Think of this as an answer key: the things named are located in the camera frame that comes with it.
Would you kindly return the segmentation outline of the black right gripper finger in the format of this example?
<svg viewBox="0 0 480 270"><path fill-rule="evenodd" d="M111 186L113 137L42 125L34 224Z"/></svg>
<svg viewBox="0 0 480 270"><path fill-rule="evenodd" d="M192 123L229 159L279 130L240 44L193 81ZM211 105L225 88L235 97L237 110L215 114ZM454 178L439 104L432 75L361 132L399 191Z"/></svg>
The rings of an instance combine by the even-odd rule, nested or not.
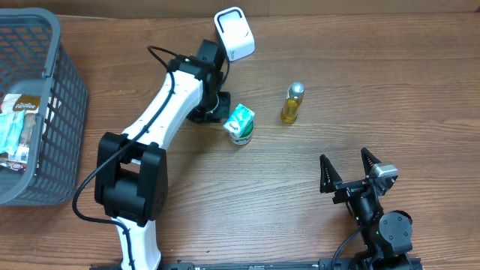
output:
<svg viewBox="0 0 480 270"><path fill-rule="evenodd" d="M366 176L378 176L377 164L381 161L376 158L367 148L361 149L361 159L364 167L364 174Z"/></svg>
<svg viewBox="0 0 480 270"><path fill-rule="evenodd" d="M332 166L331 161L326 157L325 154L322 154L319 157L320 162L320 192L321 193L331 193L337 190L337 186L343 183L342 178L339 176L338 172Z"/></svg>

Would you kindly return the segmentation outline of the teal tissue pack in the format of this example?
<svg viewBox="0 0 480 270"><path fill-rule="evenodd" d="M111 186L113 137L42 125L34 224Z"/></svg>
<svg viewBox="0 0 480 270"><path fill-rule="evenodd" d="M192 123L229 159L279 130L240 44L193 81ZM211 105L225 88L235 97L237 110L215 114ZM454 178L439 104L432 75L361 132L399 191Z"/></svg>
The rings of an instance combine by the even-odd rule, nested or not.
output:
<svg viewBox="0 0 480 270"><path fill-rule="evenodd" d="M235 137L240 137L254 120L255 112L239 103L223 124L223 129Z"/></svg>

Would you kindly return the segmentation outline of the green lid jar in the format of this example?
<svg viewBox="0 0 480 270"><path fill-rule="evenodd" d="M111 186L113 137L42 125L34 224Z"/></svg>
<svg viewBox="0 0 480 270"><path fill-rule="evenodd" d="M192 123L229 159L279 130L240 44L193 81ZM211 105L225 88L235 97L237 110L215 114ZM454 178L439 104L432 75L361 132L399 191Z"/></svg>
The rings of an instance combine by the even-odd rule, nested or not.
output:
<svg viewBox="0 0 480 270"><path fill-rule="evenodd" d="M251 122L240 137L233 136L232 134L230 134L229 138L234 144L243 146L248 144L251 141L253 136L253 130L254 130L254 123Z"/></svg>

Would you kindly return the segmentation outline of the yellow dish soap bottle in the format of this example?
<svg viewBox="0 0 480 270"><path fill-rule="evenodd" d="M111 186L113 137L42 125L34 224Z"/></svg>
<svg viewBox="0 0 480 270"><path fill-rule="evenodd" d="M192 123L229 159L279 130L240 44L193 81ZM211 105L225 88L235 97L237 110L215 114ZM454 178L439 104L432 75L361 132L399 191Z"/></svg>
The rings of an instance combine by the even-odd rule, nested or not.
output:
<svg viewBox="0 0 480 270"><path fill-rule="evenodd" d="M301 82L294 82L288 88L286 100L280 114L280 118L284 123L292 124L296 121L304 95L305 87Z"/></svg>

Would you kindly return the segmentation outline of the brown snack pouch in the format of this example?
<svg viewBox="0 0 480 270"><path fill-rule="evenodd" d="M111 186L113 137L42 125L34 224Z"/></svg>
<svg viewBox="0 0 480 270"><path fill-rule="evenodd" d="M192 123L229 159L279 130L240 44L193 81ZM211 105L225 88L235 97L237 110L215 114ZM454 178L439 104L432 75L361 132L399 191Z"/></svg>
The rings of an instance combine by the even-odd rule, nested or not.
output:
<svg viewBox="0 0 480 270"><path fill-rule="evenodd" d="M40 96L27 94L6 94L1 103L1 114L20 112L37 113L41 102Z"/></svg>

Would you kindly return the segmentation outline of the teal snack packet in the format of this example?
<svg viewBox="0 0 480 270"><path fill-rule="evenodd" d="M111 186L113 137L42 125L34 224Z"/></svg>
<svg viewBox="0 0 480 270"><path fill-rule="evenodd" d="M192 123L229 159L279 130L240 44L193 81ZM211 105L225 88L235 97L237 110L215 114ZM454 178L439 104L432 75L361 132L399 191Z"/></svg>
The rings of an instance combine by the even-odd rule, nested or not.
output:
<svg viewBox="0 0 480 270"><path fill-rule="evenodd" d="M20 143L26 111L1 114L1 153L14 155Z"/></svg>

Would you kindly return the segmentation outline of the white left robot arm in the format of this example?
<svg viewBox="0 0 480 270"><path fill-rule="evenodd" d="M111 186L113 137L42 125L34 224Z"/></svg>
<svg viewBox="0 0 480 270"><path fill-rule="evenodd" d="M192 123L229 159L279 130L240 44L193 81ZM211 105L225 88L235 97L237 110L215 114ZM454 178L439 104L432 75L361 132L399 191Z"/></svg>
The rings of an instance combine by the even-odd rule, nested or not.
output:
<svg viewBox="0 0 480 270"><path fill-rule="evenodd" d="M222 91L230 63L226 50L204 40L196 55L175 54L154 100L122 133L107 132L97 153L94 199L103 206L121 239L117 269L159 269L155 220L168 192L167 149L184 120L219 123L230 112Z"/></svg>

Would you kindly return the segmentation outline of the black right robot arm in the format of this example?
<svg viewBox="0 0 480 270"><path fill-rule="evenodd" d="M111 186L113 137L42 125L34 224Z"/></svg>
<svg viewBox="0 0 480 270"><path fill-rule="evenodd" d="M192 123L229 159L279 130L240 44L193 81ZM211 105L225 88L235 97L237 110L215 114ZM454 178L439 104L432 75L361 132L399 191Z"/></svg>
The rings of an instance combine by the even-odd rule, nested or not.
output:
<svg viewBox="0 0 480 270"><path fill-rule="evenodd" d="M364 178L345 182L326 155L319 157L322 194L334 194L334 204L344 204L355 220L357 229L339 245L330 269L415 269L420 262L412 261L413 219L405 211L385 213L380 197L386 195L398 179L398 168L376 158L367 148L361 149ZM357 235L362 237L365 251L341 262L341 251Z"/></svg>

